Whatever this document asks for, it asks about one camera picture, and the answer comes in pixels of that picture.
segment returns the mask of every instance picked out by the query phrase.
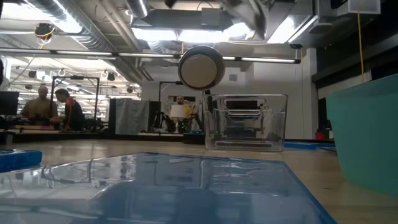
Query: man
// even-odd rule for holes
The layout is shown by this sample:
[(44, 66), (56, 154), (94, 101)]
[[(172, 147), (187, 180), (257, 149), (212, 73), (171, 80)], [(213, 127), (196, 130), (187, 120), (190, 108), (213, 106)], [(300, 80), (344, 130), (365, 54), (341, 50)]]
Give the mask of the man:
[(191, 114), (193, 113), (191, 106), (188, 103), (185, 103), (183, 96), (178, 96), (176, 99), (176, 103), (178, 105), (184, 105), (185, 118), (188, 118), (189, 116), (191, 116)]
[(45, 86), (41, 86), (38, 90), (39, 97), (34, 100), (29, 100), (21, 114), (26, 118), (48, 119), (50, 113), (52, 116), (58, 116), (57, 105), (53, 102), (50, 108), (50, 100), (47, 99), (49, 90)]
[(50, 120), (51, 123), (61, 123), (63, 121), (66, 129), (80, 131), (83, 129), (85, 115), (81, 110), (80, 104), (74, 100), (68, 90), (59, 89), (55, 91), (57, 100), (65, 103), (65, 116), (54, 117)]

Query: yellow cable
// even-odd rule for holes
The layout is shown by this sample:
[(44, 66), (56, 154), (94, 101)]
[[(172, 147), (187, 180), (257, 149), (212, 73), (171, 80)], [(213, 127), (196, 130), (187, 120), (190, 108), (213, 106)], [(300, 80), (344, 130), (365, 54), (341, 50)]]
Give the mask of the yellow cable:
[(362, 83), (364, 82), (364, 63), (363, 63), (363, 51), (362, 51), (362, 33), (361, 33), (361, 13), (360, 11), (360, 4), (361, 0), (358, 0), (358, 13), (357, 13), (357, 18), (358, 18), (358, 34), (359, 34), (359, 56), (361, 57), (361, 72), (362, 72)]
[(300, 49), (301, 53), (301, 109), (302, 109), (302, 121), (303, 121), (303, 139), (305, 139), (305, 128), (304, 128), (304, 63), (303, 63), (303, 47)]
[(37, 35), (37, 34), (36, 34), (36, 37), (45, 37), (45, 36), (48, 36), (48, 35), (52, 34), (52, 33), (54, 32), (54, 30), (55, 30), (55, 27), (54, 27), (50, 32), (48, 32), (48, 33), (46, 33), (46, 34), (43, 34), (43, 35)]

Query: gray curtain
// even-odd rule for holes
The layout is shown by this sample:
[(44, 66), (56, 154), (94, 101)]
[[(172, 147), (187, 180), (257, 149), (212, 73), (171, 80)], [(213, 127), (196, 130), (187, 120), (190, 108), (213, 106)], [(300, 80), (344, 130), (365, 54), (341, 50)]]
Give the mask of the gray curtain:
[(149, 102), (130, 98), (116, 99), (116, 134), (138, 134), (147, 131)]

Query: ceiling duct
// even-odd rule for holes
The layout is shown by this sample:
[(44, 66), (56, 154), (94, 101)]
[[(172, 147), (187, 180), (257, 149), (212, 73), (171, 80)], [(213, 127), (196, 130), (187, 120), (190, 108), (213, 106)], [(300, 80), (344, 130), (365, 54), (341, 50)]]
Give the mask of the ceiling duct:
[(153, 52), (157, 52), (157, 53), (165, 53), (165, 48), (164, 45), (159, 41), (147, 41), (149, 48), (153, 51)]
[(134, 19), (135, 28), (225, 30), (232, 26), (232, 17), (220, 9), (202, 11), (154, 9), (143, 19)]
[(146, 0), (127, 0), (129, 8), (134, 18), (144, 18), (149, 14), (149, 5)]
[[(90, 18), (71, 0), (23, 0), (30, 7), (48, 15), (59, 29), (67, 33), (81, 34), (72, 37), (90, 51), (114, 52), (116, 48), (93, 24)], [(141, 75), (136, 68), (121, 58), (109, 60), (130, 82), (141, 83)]]
[(358, 30), (358, 13), (361, 15), (361, 26), (365, 26), (381, 13), (383, 0), (333, 2), (339, 4), (331, 4), (330, 0), (313, 1), (312, 15), (314, 19), (304, 24), (295, 33), (295, 38), (292, 37), (289, 40), (289, 43), (302, 44), (307, 47), (327, 47), (344, 40)]

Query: wall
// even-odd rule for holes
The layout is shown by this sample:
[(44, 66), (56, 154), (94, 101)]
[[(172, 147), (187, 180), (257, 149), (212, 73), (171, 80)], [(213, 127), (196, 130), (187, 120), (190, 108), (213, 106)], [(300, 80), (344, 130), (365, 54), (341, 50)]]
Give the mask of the wall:
[[(311, 75), (315, 74), (316, 70), (316, 52), (314, 49), (308, 49), (300, 65), (254, 63), (247, 72), (240, 72), (238, 68), (228, 68), (223, 81), (211, 89), (211, 92), (216, 94), (286, 94), (289, 96), (286, 138), (313, 139), (318, 124), (318, 97)], [(237, 82), (228, 81), (230, 73), (238, 75)], [(167, 100), (169, 95), (201, 97), (201, 92), (192, 91), (185, 86), (171, 84), (165, 88), (166, 86), (166, 84), (162, 85), (164, 88), (162, 101)], [(159, 82), (144, 82), (141, 99), (157, 101), (158, 88)]]

